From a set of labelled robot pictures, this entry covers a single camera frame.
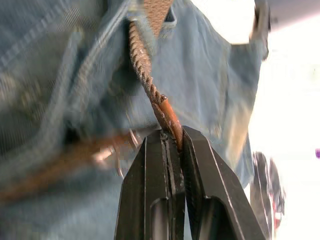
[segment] denim jeans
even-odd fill
[[[109,137],[157,124],[130,63],[131,3],[2,1],[0,189],[44,166],[70,130]],[[175,0],[152,58],[153,82],[181,124],[201,131],[244,187],[254,174],[248,124],[266,52],[263,37],[231,45],[189,0]],[[1,206],[0,239],[113,239],[121,183],[114,170],[88,167]]]

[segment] brown rope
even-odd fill
[[[172,2],[173,0],[144,0],[144,10],[156,38],[159,35]],[[135,22],[131,22],[129,26],[129,47],[133,68],[135,69],[145,93],[150,99],[157,120],[163,129],[171,131],[175,136],[178,150],[181,150],[183,135],[181,124],[169,104],[168,98],[165,95],[160,94],[153,84],[150,56],[139,35]]]

